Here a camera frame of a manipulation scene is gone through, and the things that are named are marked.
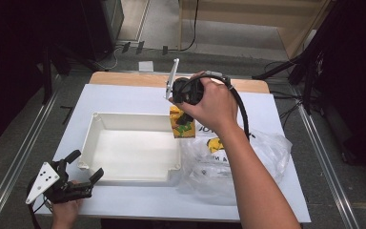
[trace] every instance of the white plastic tray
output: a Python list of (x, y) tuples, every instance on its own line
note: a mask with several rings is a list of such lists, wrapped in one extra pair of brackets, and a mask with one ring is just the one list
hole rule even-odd
[(106, 183), (170, 180), (181, 164), (169, 116), (94, 113), (78, 167), (91, 175), (103, 168)]

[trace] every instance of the wooden board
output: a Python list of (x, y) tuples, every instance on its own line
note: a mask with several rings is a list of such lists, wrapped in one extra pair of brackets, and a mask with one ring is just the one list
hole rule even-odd
[[(91, 76), (90, 83), (163, 88), (166, 87), (168, 76), (168, 74), (97, 72)], [(239, 92), (264, 94), (270, 92), (267, 83), (261, 80), (232, 79), (232, 84)]]

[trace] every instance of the yellow package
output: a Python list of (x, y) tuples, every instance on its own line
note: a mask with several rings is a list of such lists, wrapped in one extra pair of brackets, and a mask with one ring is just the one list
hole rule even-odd
[(224, 145), (222, 145), (222, 142), (219, 139), (219, 137), (214, 137), (208, 140), (207, 147), (209, 148), (210, 153), (212, 154), (219, 150), (225, 150)]
[(188, 138), (195, 137), (195, 120), (193, 122), (186, 122), (183, 125), (176, 123), (177, 119), (184, 113), (176, 106), (171, 106), (169, 111), (169, 118), (173, 130), (174, 138)]

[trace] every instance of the white table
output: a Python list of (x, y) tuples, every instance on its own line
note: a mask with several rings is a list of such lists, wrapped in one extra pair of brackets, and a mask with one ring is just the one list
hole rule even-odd
[[(64, 158), (73, 150), (82, 150), (92, 114), (95, 112), (168, 115), (171, 104), (163, 98), (164, 94), (164, 88), (86, 85), (53, 160)], [(271, 94), (240, 93), (240, 95), (252, 128), (265, 133), (284, 135)], [(87, 180), (89, 177), (87, 172), (79, 170), (76, 164), (75, 161), (67, 167), (70, 180)], [(298, 221), (310, 222), (291, 158), (279, 187), (293, 208)], [(38, 199), (34, 206), (39, 206), (41, 201), (42, 198)], [(48, 215), (50, 212), (47, 208), (42, 208), (37, 214)], [(85, 199), (80, 215), (122, 219), (239, 221), (236, 206), (211, 205), (196, 199), (193, 195), (180, 193), (174, 186), (96, 185), (92, 190), (92, 197)]]

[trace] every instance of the yellow box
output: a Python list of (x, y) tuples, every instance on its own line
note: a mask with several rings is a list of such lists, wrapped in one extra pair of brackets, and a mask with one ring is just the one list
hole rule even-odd
[(183, 111), (178, 109), (176, 106), (171, 106), (169, 117), (174, 138), (195, 137), (195, 120), (193, 120), (193, 122), (187, 122), (185, 125), (179, 125), (176, 123), (177, 119), (183, 114)]

